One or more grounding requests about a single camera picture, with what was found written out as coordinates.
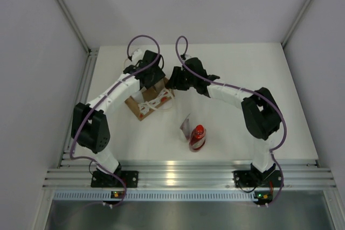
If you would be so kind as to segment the burlap watermelon canvas bag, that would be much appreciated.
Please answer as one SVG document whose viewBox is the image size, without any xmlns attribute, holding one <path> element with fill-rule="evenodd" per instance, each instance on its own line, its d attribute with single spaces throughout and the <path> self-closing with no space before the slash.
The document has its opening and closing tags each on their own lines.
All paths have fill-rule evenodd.
<svg viewBox="0 0 345 230">
<path fill-rule="evenodd" d="M 162 67 L 163 61 L 164 60 L 161 59 L 159 63 L 160 67 Z M 125 104 L 139 121 L 144 120 L 146 117 L 148 117 L 155 111 L 167 112 L 172 109 L 171 107 L 162 108 L 162 106 L 170 100 L 172 101 L 172 104 L 175 104 L 175 95 L 172 90 L 169 90 L 166 87 L 162 89 L 160 93 L 155 92 L 153 87 L 150 87 L 148 89 L 142 88 L 140 90 L 140 81 L 138 80 L 138 82 L 138 91 L 142 92 L 145 102 L 136 103 L 134 99 L 131 97 L 131 95 L 133 94 L 131 94 L 130 97 L 125 100 Z"/>
</svg>

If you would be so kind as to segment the clear plastic tube pack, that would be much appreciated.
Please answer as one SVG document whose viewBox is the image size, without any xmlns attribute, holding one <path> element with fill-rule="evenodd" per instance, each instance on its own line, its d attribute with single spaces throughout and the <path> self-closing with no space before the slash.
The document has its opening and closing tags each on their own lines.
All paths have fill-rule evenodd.
<svg viewBox="0 0 345 230">
<path fill-rule="evenodd" d="M 181 137 L 185 141 L 189 141 L 191 137 L 191 114 L 189 113 L 181 123 L 180 127 Z"/>
</svg>

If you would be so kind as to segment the red shampoo bottle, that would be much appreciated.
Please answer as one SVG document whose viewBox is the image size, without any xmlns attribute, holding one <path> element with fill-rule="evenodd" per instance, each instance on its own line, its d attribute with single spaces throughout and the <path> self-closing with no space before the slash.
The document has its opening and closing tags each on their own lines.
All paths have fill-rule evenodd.
<svg viewBox="0 0 345 230">
<path fill-rule="evenodd" d="M 197 125 L 189 139 L 189 149 L 193 152 L 198 152 L 206 142 L 206 129 L 201 125 Z"/>
</svg>

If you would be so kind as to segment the clear bottle grey cap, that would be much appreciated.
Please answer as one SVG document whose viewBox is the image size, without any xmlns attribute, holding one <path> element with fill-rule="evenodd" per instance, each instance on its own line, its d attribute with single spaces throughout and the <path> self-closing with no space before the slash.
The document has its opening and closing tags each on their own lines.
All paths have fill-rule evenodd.
<svg viewBox="0 0 345 230">
<path fill-rule="evenodd" d="M 167 82 L 168 82 L 168 79 L 164 77 L 153 85 L 153 89 L 155 90 L 155 92 L 160 93 L 161 90 L 165 88 L 165 85 Z"/>
</svg>

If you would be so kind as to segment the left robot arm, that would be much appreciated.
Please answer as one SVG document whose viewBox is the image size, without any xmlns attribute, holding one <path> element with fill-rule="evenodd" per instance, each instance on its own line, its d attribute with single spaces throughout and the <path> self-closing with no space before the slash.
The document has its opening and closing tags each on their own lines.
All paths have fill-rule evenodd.
<svg viewBox="0 0 345 230">
<path fill-rule="evenodd" d="M 131 95 L 143 87 L 154 85 L 164 77 L 158 66 L 160 52 L 146 50 L 135 64 L 126 67 L 119 78 L 103 93 L 88 103 L 79 102 L 73 110 L 70 159 L 89 159 L 103 174 L 111 187 L 121 183 L 119 161 L 108 144 L 111 140 L 107 116 L 115 112 Z"/>
</svg>

